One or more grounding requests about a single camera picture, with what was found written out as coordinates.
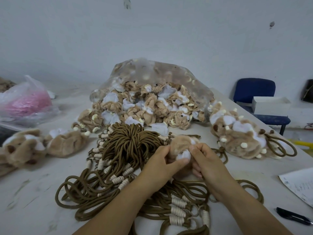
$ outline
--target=white table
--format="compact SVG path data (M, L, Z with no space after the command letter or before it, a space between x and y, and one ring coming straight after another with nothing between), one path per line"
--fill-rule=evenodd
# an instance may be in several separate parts
M75 87L66 91L56 91L59 97L53 102L59 104L62 115L52 122L39 126L43 133L54 128L70 128L73 119L84 109L90 107L89 93L93 86ZM223 94L212 89L217 100L231 110L238 109L240 115L257 123L261 128L270 128L253 117L240 106ZM217 147L216 137L209 127L192 124L187 131L173 129L175 133L199 134L201 141L209 146ZM0 233L9 234L72 234L83 222L74 219L76 210L63 209L57 206L54 196L59 185L69 175L80 175L85 167L88 151L96 146L97 135L80 153L65 159L47 158L33 171L17 170L0 180ZM300 213L313 219L313 209L290 192L278 179L277 175L286 172L313 167L313 158L297 148L298 155L294 158L285 157L281 160L267 158L265 160L244 160L229 155L227 168L236 179L247 179L259 186L264 195L264 205L294 234L313 234L313 228L285 220L277 216L275 207L281 207ZM235 220L221 203L210 203L211 233L241 234ZM138 235L158 235L162 221L152 221L145 218L136 219ZM179 227L170 226L168 235L182 231Z

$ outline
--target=pen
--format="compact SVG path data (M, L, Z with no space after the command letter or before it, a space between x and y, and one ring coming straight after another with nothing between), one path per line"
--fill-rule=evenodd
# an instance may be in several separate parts
M299 215L299 214L290 212L288 210L284 210L284 209L279 208L279 207L277 207L275 209L275 211L282 218L296 221L298 223L302 223L302 224L307 225L307 226L313 225L313 222L310 219L308 219L307 217L304 217L303 215Z

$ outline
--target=chair leg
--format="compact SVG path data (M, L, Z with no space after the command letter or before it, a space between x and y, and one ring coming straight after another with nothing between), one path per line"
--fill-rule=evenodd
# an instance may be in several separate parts
M279 134L281 136L283 136L284 132L285 132L285 128L286 128L286 125L282 125L281 128L280 128L280 131L279 131Z

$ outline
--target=brown plush nose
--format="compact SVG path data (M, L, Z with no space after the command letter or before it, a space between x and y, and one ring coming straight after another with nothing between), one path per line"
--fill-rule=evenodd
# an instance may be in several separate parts
M214 129L215 132L217 132L217 130L218 130L217 124L214 124L214 125L213 125L213 129Z
M35 165L37 161L35 159L30 159L26 162L26 164Z

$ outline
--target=white sheet of paper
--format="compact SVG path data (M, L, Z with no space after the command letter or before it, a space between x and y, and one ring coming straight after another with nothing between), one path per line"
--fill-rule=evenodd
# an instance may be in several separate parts
M288 189L313 208L313 167L278 177Z

